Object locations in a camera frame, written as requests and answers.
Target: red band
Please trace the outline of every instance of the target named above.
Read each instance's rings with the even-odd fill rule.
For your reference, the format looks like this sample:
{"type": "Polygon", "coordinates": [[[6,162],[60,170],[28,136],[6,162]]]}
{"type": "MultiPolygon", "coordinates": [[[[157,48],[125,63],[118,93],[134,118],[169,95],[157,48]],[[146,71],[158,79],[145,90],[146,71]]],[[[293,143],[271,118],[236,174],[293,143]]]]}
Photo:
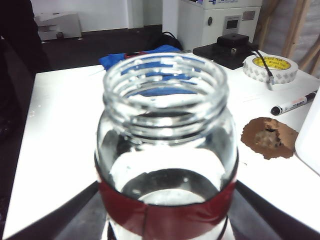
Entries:
{"type": "Polygon", "coordinates": [[[210,231],[227,215],[236,177],[203,203],[183,206],[156,206],[129,198],[102,182],[99,190],[110,217],[144,240],[185,240],[210,231]]]}

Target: person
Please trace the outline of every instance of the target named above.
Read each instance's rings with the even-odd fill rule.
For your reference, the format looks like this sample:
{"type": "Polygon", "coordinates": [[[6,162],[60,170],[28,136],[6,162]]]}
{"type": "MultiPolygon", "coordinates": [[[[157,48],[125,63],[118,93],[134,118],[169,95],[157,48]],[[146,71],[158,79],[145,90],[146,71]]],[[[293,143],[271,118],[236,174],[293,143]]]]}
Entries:
{"type": "MultiPolygon", "coordinates": [[[[36,73],[50,70],[42,49],[38,26],[30,0],[5,0],[0,10],[0,36],[8,42],[34,79],[36,73]]],[[[8,73],[3,40],[0,40],[0,142],[5,140],[21,120],[21,109],[8,73]]]]}

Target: double-sided tape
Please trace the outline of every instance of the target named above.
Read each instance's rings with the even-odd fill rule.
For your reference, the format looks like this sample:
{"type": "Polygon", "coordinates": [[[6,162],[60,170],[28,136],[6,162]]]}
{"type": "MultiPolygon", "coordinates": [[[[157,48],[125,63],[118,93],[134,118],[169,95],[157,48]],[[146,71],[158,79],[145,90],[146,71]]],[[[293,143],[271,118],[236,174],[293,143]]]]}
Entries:
{"type": "MultiPolygon", "coordinates": [[[[286,84],[295,79],[299,67],[294,61],[276,55],[265,55],[263,58],[273,74],[275,84],[286,84]]],[[[254,80],[264,83],[269,81],[267,70],[258,55],[248,56],[244,60],[243,71],[254,80]]]]}

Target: black bag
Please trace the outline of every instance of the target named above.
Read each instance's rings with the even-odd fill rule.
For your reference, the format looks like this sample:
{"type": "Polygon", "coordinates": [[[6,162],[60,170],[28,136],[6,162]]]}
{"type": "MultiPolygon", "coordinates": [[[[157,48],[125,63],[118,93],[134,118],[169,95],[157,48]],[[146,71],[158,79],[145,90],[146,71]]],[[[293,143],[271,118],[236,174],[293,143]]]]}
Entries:
{"type": "Polygon", "coordinates": [[[149,44],[147,46],[147,50],[153,50],[162,45],[170,45],[177,49],[183,50],[181,43],[169,31],[162,32],[161,34],[158,34],[156,36],[151,36],[149,44]]]}

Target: tabletop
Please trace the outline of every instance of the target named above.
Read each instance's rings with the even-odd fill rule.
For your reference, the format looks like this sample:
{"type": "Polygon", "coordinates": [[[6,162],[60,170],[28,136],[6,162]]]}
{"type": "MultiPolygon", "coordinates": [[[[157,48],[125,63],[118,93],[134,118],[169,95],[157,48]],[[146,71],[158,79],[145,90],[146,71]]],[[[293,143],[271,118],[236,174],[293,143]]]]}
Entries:
{"type": "MultiPolygon", "coordinates": [[[[276,208],[320,232],[320,176],[296,155],[266,160],[240,141],[243,127],[270,117],[299,131],[310,103],[279,116],[274,105],[319,88],[319,79],[298,71],[291,83],[253,80],[242,68],[225,69],[228,108],[237,128],[237,178],[276,208]]],[[[38,73],[35,78],[4,227],[6,239],[41,219],[96,180],[96,131],[104,109],[101,65],[38,73]]]]}

